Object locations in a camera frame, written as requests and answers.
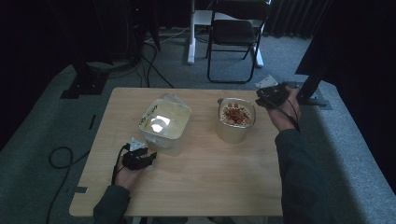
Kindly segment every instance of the person's right hand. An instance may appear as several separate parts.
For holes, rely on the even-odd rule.
[[[294,119],[298,122],[301,116],[300,106],[296,99],[298,90],[286,86],[286,91],[290,93],[288,100],[286,100],[285,103],[283,103],[279,108],[290,116],[294,117]],[[287,129],[295,129],[291,121],[276,108],[267,109],[267,111],[271,121],[279,130],[279,132]]]

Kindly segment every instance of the black cloth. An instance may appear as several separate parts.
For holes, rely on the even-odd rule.
[[[116,185],[108,186],[100,202],[93,208],[94,223],[120,223],[129,201],[128,189]]]
[[[276,137],[276,150],[282,179],[284,224],[334,223],[323,175],[300,134],[292,129],[280,132]],[[119,223],[129,199],[127,189],[107,187],[93,209],[95,223]]]
[[[284,224],[334,223],[323,175],[300,134],[294,129],[279,133],[276,150]]]

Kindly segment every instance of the desk leg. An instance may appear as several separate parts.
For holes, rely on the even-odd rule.
[[[194,64],[195,59],[195,0],[191,0],[191,36],[190,36],[190,48],[189,48],[189,58],[187,60],[188,64]]]
[[[264,66],[264,62],[262,60],[262,54],[260,53],[260,50],[257,51],[256,66],[257,67],[263,67]]]

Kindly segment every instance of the gray carpet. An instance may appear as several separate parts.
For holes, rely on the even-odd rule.
[[[197,41],[195,64],[188,65],[188,38],[163,40],[162,51],[157,54],[154,65],[176,88],[256,90],[255,83],[266,75],[272,75],[278,81],[300,82],[306,79],[306,76],[295,76],[294,72],[309,46],[309,39],[264,37],[261,44],[264,67],[256,69],[254,78],[243,85],[208,82],[205,43]],[[151,60],[154,51],[145,46],[143,54]],[[232,55],[226,57],[232,63],[214,63],[213,74],[232,77],[248,74],[249,58],[241,61]],[[122,64],[125,62],[117,62],[115,66],[90,63],[101,70],[115,70],[114,67]],[[66,174],[65,169],[50,166],[50,152],[56,147],[70,147],[74,161],[84,155],[92,146],[111,91],[115,87],[146,87],[141,77],[148,70],[147,63],[140,63],[132,70],[113,72],[101,95],[80,95],[74,100],[60,99],[76,75],[72,66],[66,67],[51,81],[27,119],[1,151],[0,223],[46,222],[50,203]],[[150,70],[149,81],[151,88],[169,88],[153,69]],[[330,100],[333,110],[303,106],[301,125],[305,141],[320,160],[339,223],[391,223],[396,217],[394,206],[391,208],[395,204],[394,195],[389,194],[389,186],[336,88],[321,83],[319,89]],[[54,155],[53,162],[66,165],[68,160],[67,151],[61,150]],[[72,166],[53,205],[50,223],[92,222],[90,217],[71,217],[68,213],[73,188],[78,184],[85,161],[86,158]],[[362,177],[365,175],[368,175],[366,180],[369,183],[364,182]],[[270,223],[281,223],[281,218],[272,217]]]

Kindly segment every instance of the table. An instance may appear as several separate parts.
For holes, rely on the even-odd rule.
[[[116,88],[109,99],[69,212],[92,216],[110,184],[120,148],[132,137],[144,141],[138,123],[152,101],[172,92],[191,108],[191,118],[174,148],[155,148],[154,164],[131,193],[126,216],[282,216],[276,128],[264,108],[244,142],[217,137],[217,100],[254,102],[255,91]]]
[[[195,25],[210,25],[212,17],[211,10],[195,10],[195,0],[191,0],[191,35],[190,35],[190,47],[189,47],[189,58],[187,59],[188,64],[194,64],[195,61]],[[263,67],[264,62],[262,61],[262,54],[260,50],[257,52],[256,65]]]

